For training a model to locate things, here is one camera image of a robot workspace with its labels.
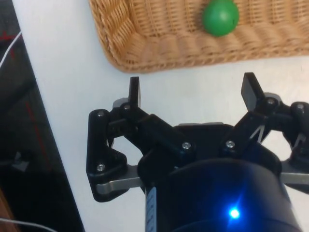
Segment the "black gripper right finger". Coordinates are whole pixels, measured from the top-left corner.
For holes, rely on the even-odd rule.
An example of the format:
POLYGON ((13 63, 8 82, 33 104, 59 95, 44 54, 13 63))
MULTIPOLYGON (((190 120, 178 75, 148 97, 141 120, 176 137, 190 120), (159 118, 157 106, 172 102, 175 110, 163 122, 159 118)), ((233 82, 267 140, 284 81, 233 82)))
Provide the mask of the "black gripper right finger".
POLYGON ((262 146, 271 131, 282 132, 291 147, 285 161, 302 173, 309 171, 309 105, 294 102, 290 106, 274 96, 267 96, 254 73, 243 77, 241 95, 248 112, 225 137, 220 156, 257 163, 278 174, 282 162, 262 146))

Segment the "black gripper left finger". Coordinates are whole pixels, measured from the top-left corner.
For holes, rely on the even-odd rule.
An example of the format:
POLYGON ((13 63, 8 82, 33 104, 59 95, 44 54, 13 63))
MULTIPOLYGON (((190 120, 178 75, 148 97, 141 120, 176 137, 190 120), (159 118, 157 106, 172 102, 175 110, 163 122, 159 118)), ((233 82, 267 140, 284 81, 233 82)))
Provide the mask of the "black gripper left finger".
POLYGON ((131 77, 128 97, 113 109, 94 110, 88 117, 86 174, 94 199, 108 202, 131 188, 146 190, 196 158, 196 146, 177 128, 140 108, 140 80, 131 77), (125 137, 141 153, 137 165, 115 150, 125 137))

